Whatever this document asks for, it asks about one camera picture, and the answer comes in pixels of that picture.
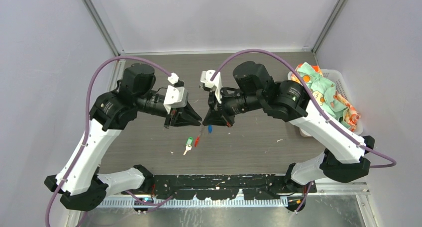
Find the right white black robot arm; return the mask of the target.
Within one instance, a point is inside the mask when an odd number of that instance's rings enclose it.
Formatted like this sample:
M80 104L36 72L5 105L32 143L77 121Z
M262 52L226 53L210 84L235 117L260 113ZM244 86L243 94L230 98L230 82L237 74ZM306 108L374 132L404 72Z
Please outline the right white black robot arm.
M355 135L343 126L333 127L302 85L290 80L276 82L264 65L253 61L238 65L232 75L238 88L223 87L215 70L202 72L202 89L209 92L205 126L232 127L236 115L261 109L304 130L325 147L317 157L289 165L284 177L288 191L297 192L321 178L348 183L368 175L371 163L364 147L373 146L374 139Z

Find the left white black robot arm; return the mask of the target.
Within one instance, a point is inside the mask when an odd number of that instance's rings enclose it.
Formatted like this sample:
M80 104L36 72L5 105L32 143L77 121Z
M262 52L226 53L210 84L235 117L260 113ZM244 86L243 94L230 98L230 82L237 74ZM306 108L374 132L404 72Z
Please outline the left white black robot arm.
M98 166L106 151L138 113L165 119L164 127L199 126L202 118L189 104L183 81L166 88L166 94L153 90L155 70L136 63L125 69L117 88L97 97L89 112L89 129L80 146L57 175L48 176L45 185L61 195L61 204L88 212L106 197L127 190L149 193L154 176L142 165L111 174L100 174Z

